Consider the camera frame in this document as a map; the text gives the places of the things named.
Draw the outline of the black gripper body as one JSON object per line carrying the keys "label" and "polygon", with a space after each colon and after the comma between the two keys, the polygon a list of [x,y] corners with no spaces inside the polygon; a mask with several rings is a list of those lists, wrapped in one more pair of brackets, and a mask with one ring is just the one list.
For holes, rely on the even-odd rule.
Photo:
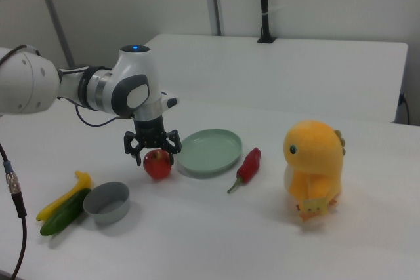
{"label": "black gripper body", "polygon": [[166,141],[163,117],[149,121],[134,120],[135,139],[142,148],[162,148]]}

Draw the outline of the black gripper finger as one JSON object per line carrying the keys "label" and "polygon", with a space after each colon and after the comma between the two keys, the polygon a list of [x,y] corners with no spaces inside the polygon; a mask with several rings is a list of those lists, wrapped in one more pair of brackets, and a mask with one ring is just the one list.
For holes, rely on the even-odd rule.
{"label": "black gripper finger", "polygon": [[[127,131],[123,137],[124,142],[124,150],[127,155],[130,155],[133,159],[136,160],[138,166],[141,166],[142,159],[141,159],[141,151],[144,149],[144,144],[139,142],[136,138],[136,134],[130,131]],[[136,146],[132,146],[133,140],[137,141]]]}
{"label": "black gripper finger", "polygon": [[166,132],[163,137],[163,150],[169,154],[170,165],[174,164],[174,156],[181,152],[181,140],[178,130]]}

